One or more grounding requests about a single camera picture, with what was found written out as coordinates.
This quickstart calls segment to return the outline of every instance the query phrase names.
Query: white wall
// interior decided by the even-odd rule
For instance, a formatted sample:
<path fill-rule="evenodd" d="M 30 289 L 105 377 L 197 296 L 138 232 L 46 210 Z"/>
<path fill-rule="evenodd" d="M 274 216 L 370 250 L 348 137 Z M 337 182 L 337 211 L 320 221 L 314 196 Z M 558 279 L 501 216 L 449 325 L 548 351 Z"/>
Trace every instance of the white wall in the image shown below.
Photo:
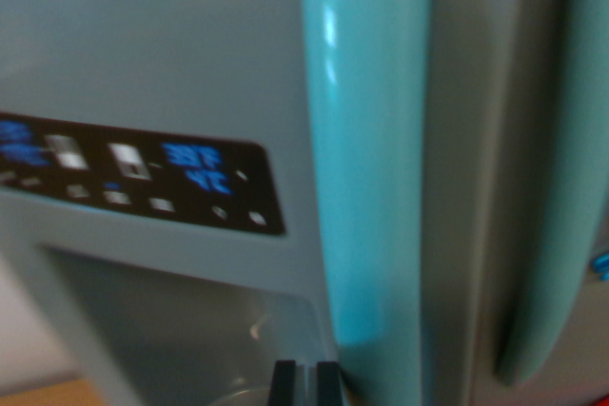
<path fill-rule="evenodd" d="M 75 362 L 0 257 L 0 395 L 76 372 Z"/>

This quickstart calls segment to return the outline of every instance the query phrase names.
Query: control panel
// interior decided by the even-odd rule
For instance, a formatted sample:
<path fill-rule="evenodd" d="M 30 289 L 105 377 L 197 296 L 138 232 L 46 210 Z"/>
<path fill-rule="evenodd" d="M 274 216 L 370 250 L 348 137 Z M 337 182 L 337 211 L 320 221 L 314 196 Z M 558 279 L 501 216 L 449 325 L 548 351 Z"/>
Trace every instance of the control panel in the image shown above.
<path fill-rule="evenodd" d="M 168 221 L 281 235 L 256 144 L 0 113 L 0 184 Z"/>

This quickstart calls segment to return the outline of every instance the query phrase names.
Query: digital display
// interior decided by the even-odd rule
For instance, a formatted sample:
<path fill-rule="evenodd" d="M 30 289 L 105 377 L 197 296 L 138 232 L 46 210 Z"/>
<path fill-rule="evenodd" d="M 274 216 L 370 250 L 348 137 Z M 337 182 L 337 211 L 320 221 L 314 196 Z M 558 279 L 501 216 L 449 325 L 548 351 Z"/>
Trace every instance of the digital display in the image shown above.
<path fill-rule="evenodd" d="M 0 184 L 155 219 L 285 232 L 265 151 L 248 142 L 0 113 Z"/>

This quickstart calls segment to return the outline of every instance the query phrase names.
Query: refrigerator door handle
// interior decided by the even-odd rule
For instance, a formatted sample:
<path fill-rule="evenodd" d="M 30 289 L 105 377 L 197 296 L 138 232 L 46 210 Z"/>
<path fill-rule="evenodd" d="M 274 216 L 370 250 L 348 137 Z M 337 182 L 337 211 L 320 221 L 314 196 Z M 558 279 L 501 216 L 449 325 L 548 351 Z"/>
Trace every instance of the refrigerator door handle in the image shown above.
<path fill-rule="evenodd" d="M 520 384 L 550 356 L 580 290 L 609 181 L 609 3 L 570 0 L 562 106 L 530 275 L 500 359 Z"/>

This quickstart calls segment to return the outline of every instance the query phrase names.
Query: mint green handle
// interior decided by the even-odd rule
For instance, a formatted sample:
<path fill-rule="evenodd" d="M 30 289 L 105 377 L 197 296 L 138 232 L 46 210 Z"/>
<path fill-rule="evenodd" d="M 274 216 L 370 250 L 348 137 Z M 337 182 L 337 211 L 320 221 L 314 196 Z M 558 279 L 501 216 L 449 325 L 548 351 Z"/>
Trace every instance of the mint green handle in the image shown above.
<path fill-rule="evenodd" d="M 422 124 L 431 0 L 303 0 L 330 311 L 373 404 L 421 403 Z"/>
<path fill-rule="evenodd" d="M 540 232 L 499 374 L 525 382 L 569 318 L 609 182 L 609 1 L 571 0 L 555 158 Z"/>

